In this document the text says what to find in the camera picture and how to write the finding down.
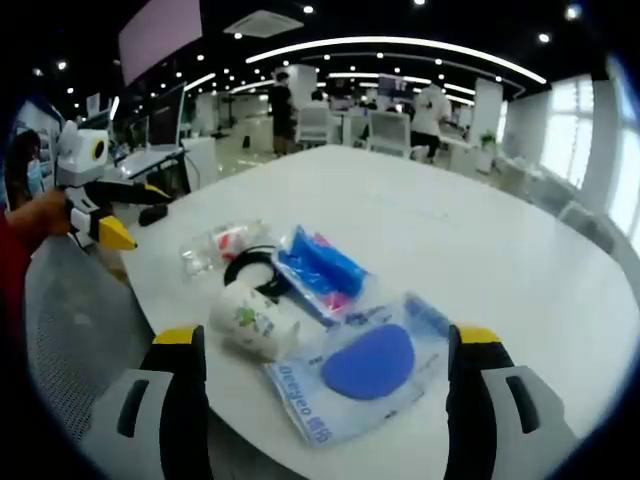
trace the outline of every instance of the clear plastic bag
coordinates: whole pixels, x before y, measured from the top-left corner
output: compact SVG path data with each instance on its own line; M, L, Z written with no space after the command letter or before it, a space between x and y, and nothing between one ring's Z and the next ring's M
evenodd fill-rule
M187 279L228 265L247 248L273 245L270 229L261 220L227 223L192 238L180 247Z

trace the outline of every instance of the person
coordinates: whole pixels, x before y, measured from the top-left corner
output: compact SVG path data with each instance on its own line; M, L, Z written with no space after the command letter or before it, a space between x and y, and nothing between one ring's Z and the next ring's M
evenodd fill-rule
M4 168L5 191L10 210L15 210L33 198L29 188L30 177L41 179L38 159L40 158L40 137L33 130L22 132L9 146Z
M287 155L293 141L294 112L291 90L289 90L289 74L280 72L276 75L276 84L269 92L269 103L273 116L273 151L278 157Z
M311 101L305 105L305 107L324 107L329 108L329 104L322 97L320 90L314 90L311 92Z
M411 122L411 146L429 147L427 162L433 160L440 146L440 123L451 117L451 102L442 88L432 83L415 100L415 115Z
M49 235L64 235L71 228L67 215L67 196L54 189L22 206L0 214L0 297L6 308L11 337L22 332L24 276L31 255Z

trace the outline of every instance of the white cup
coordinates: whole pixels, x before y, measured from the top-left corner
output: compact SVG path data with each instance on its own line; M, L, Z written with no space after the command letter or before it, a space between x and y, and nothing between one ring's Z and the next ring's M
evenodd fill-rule
M277 361L297 343L300 322L282 313L278 305L236 280L211 307L211 326L243 349L268 361Z

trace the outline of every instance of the person in white shirt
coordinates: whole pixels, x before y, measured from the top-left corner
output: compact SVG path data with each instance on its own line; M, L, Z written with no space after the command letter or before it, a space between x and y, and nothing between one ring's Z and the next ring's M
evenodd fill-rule
M415 100L416 113L411 122L411 146L429 147L427 161L433 163L440 146L440 123L451 117L451 102L442 88L432 83Z

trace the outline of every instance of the blue sponge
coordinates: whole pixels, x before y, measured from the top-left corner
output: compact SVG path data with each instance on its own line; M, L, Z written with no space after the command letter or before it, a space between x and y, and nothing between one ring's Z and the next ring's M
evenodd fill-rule
M392 393L413 371L415 353L406 330L383 325L334 353L322 366L322 379L336 392L356 400Z

